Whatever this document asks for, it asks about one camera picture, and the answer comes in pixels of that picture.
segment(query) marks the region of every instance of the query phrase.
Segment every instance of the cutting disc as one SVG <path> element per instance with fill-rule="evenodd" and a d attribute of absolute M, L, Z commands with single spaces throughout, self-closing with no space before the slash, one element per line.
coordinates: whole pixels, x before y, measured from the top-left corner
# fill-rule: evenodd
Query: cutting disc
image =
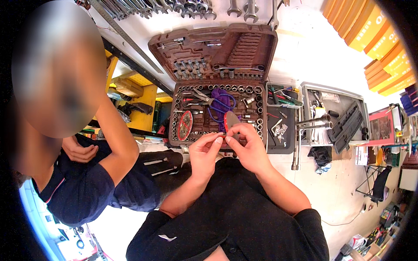
<path fill-rule="evenodd" d="M 232 111 L 227 111 L 224 115 L 225 130 L 228 132 L 228 130 L 237 123 L 240 123 L 238 117 Z M 238 134 L 234 134 L 232 137 L 237 141 L 240 141 Z"/>
<path fill-rule="evenodd" d="M 190 111 L 185 111 L 178 123 L 177 137 L 179 141 L 184 141 L 189 136 L 192 125 L 192 114 Z"/>

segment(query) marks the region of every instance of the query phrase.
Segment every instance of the ruler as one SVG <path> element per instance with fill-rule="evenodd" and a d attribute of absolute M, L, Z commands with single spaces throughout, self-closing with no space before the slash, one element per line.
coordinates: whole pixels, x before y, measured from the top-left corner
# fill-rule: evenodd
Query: ruler
<path fill-rule="evenodd" d="M 100 5 L 97 0 L 89 0 L 89 3 L 96 9 L 96 11 L 109 23 L 110 26 L 120 35 L 122 38 L 134 48 L 137 53 L 142 56 L 142 58 L 147 61 L 149 65 L 151 65 L 154 70 L 158 73 L 163 73 L 163 71 L 144 53 L 144 51 L 132 40 L 131 37 L 117 24 L 115 20 L 104 10 L 104 8 Z"/>

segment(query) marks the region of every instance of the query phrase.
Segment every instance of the folding chair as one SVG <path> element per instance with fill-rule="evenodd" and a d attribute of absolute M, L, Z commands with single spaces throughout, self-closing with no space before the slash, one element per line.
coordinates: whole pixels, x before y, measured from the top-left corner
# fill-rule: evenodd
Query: folding chair
<path fill-rule="evenodd" d="M 382 202 L 383 201 L 383 193 L 385 190 L 385 185 L 386 185 L 386 180 L 387 177 L 389 176 L 389 173 L 392 171 L 392 167 L 391 166 L 387 166 L 385 167 L 385 169 L 383 171 L 380 171 L 380 168 L 382 166 L 365 166 L 364 170 L 366 172 L 366 180 L 363 181 L 362 184 L 360 184 L 360 186 L 358 186 L 356 188 L 356 192 L 362 193 L 364 194 L 365 197 L 370 197 L 372 199 L 373 202 L 376 202 L 376 204 L 378 205 L 378 202 Z M 373 187 L 370 188 L 370 182 L 369 182 L 369 178 L 373 177 Z M 362 191 L 359 190 L 359 188 L 367 182 L 367 186 L 369 188 L 367 193 L 364 193 Z"/>

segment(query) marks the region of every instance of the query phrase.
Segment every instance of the black pants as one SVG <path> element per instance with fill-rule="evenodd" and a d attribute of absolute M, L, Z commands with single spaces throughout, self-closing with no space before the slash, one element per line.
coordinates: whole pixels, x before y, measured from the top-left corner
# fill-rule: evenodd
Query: black pants
<path fill-rule="evenodd" d="M 158 152 L 142 152 L 139 154 L 139 160 L 145 164 L 151 174 L 154 175 L 155 183 L 161 191 L 161 200 L 163 200 L 176 188 L 180 187 L 191 176 L 190 162 L 183 166 L 183 155 L 173 150 Z"/>

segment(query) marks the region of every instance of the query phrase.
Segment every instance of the brown plastic tool case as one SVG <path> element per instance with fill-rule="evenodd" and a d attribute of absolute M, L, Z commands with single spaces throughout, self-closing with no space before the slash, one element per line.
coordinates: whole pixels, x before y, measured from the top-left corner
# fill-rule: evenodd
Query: brown plastic tool case
<path fill-rule="evenodd" d="M 150 51 L 176 82 L 169 127 L 170 144 L 173 146 L 190 146 L 204 132 L 218 132 L 218 123 L 210 118 L 207 105 L 184 107 L 183 98 L 197 99 L 193 95 L 187 94 L 194 92 L 193 88 L 198 88 L 208 97 L 211 97 L 211 88 L 229 89 L 228 86 L 231 88 L 243 86 L 245 89 L 247 86 L 261 87 L 261 94 L 255 92 L 248 94 L 238 91 L 228 91 L 228 94 L 235 98 L 236 107 L 233 112 L 237 116 L 242 116 L 242 122 L 253 120 L 255 121 L 255 127 L 257 127 L 257 119 L 263 120 L 261 132 L 265 144 L 267 141 L 267 110 L 264 82 L 273 60 L 276 45 L 277 34 L 271 30 L 270 26 L 242 23 L 231 24 L 228 27 L 194 30 L 178 29 L 152 37 L 148 42 Z M 206 68 L 201 62 L 202 57 L 206 63 Z M 195 60 L 199 62 L 201 79 L 196 71 Z M 224 78 L 221 78 L 221 68 L 235 68 L 231 70 L 234 78 L 229 77 L 228 69 L 224 69 Z M 187 74 L 187 79 L 183 76 L 182 70 Z M 255 109 L 255 113 L 247 113 L 247 108 L 242 99 L 250 96 L 262 101 L 262 113 L 257 113 L 256 101 L 248 105 L 250 109 Z M 199 109 L 203 113 L 193 115 L 190 135 L 185 141 L 179 141 L 177 138 L 177 123 L 180 121 L 182 113 L 174 111 L 188 109 Z M 216 112 L 213 110 L 211 112 L 214 118 L 217 118 Z M 244 115 L 250 115 L 250 118 L 245 119 Z"/>

